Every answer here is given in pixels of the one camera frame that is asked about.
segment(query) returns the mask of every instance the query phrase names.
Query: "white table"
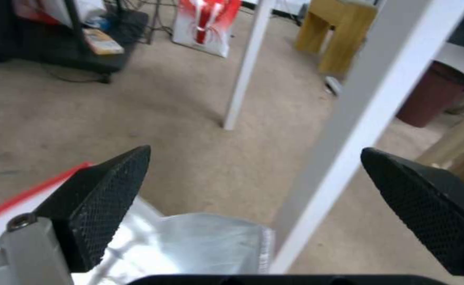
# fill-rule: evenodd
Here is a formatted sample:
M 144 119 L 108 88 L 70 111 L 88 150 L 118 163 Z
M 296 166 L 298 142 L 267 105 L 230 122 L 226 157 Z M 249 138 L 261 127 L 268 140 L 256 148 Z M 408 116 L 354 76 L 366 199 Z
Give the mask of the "white table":
M 224 128 L 232 130 L 275 0 L 261 0 L 230 98 Z M 279 210 L 270 272 L 288 271 L 396 110 L 464 16 L 464 0 L 388 0 L 361 57 L 308 155 L 308 164 Z

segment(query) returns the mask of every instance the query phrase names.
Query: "caster wheel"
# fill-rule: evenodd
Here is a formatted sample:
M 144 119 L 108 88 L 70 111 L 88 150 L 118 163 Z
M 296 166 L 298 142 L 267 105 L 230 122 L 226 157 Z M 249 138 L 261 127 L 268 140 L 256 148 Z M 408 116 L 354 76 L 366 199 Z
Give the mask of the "caster wheel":
M 112 81 L 111 79 L 111 74 L 110 73 L 104 73 L 102 74 L 102 78 L 98 79 L 98 82 L 104 83 L 104 84 L 110 84 Z

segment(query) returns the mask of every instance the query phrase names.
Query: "beige carpet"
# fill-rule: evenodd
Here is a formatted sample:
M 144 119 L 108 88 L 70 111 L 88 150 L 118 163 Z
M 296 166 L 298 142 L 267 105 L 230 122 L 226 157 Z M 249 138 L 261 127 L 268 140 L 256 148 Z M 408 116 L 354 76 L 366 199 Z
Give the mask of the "beige carpet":
M 163 7 L 165 24 L 172 12 Z M 227 59 L 175 45 L 158 32 L 111 85 L 65 83 L 27 61 L 0 64 L 0 202 L 82 161 L 150 144 L 141 195 L 161 212 L 207 211 L 269 224 L 335 99 L 316 75 L 315 58 L 293 49 L 298 27 L 272 19 L 237 130 L 222 130 L 251 19 L 239 14 Z M 422 130 L 395 121 L 379 147 L 414 158 L 448 127 L 442 120 Z M 362 170 L 292 272 L 463 282 L 418 243 Z

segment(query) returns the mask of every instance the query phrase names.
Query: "textured rubber pad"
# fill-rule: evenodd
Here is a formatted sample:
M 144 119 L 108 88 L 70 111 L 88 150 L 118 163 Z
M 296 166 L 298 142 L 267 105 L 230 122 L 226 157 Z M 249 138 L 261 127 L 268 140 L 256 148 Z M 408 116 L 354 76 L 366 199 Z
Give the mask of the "textured rubber pad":
M 373 148 L 361 159 L 390 208 L 447 271 L 464 276 L 464 182 Z
M 100 263 L 142 185 L 149 157 L 149 146 L 140 146 L 81 169 L 35 209 L 37 216 L 53 222 L 71 272 L 86 272 Z

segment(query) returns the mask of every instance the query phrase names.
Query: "wooden stool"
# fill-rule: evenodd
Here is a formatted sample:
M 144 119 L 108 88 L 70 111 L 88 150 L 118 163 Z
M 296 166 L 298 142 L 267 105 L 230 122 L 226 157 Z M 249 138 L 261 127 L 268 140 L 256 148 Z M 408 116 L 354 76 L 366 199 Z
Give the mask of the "wooden stool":
M 319 71 L 344 76 L 359 49 L 377 9 L 361 2 L 312 0 L 299 30 L 295 47 L 301 51 L 320 51 L 331 26 L 335 32 L 319 64 Z

